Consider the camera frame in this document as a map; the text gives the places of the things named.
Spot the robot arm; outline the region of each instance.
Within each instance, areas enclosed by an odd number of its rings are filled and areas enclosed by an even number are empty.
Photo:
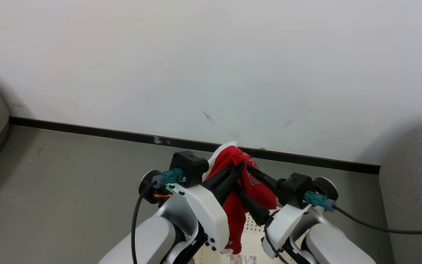
[[[315,178],[312,181],[308,176],[294,173],[288,179],[276,181],[258,169],[248,167],[283,205],[272,218],[268,210],[260,207],[236,184],[244,166],[244,163],[231,165],[201,182],[202,174],[208,169],[207,161],[191,151],[175,153],[170,169],[181,169],[183,177],[176,184],[151,189],[145,197],[152,204],[158,203],[160,208],[136,228],[138,264],[187,264],[203,244],[222,252],[229,239],[227,215],[222,205],[233,189],[239,193],[256,224],[266,224],[266,237],[270,242],[263,238],[262,247],[270,258],[276,257],[277,250],[284,250],[299,264],[374,263],[323,217],[325,210],[322,207],[312,207],[305,201],[306,192],[336,199],[336,189],[328,180]],[[161,174],[158,170],[148,172],[142,179],[140,192],[153,182],[154,176]],[[305,233],[306,246],[300,249],[295,241]],[[130,234],[99,264],[132,263]]]

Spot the gray floor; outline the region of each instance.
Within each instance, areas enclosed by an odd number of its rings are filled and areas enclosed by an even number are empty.
[[[129,234],[137,186],[145,172],[167,170],[179,149],[26,127],[11,127],[0,152],[0,264],[96,264]],[[201,157],[211,153],[195,151]],[[338,205],[386,226],[378,177],[256,159],[280,178],[325,176]],[[156,211],[143,203],[142,222]],[[327,218],[377,264],[393,263],[388,234],[339,213]]]

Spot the white perforated basket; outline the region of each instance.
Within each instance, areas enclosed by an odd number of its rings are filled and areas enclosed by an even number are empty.
[[[270,259],[262,248],[261,238],[264,236],[263,227],[256,225],[250,214],[246,214],[245,226],[242,234],[242,252],[240,254],[249,254],[257,256],[257,264],[280,264],[278,258]],[[302,236],[296,244],[300,247],[303,238]],[[283,252],[281,254],[290,264],[296,264],[291,257]],[[229,257],[220,254],[216,251],[212,251],[210,247],[203,246],[193,257],[195,264],[229,264]]]

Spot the label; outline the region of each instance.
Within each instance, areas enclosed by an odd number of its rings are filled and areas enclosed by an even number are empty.
[[[229,257],[229,264],[257,264],[256,256],[250,254],[235,254]]]

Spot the wall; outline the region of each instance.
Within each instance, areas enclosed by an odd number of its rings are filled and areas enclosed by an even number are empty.
[[[422,124],[422,1],[0,0],[11,114],[380,164]]]

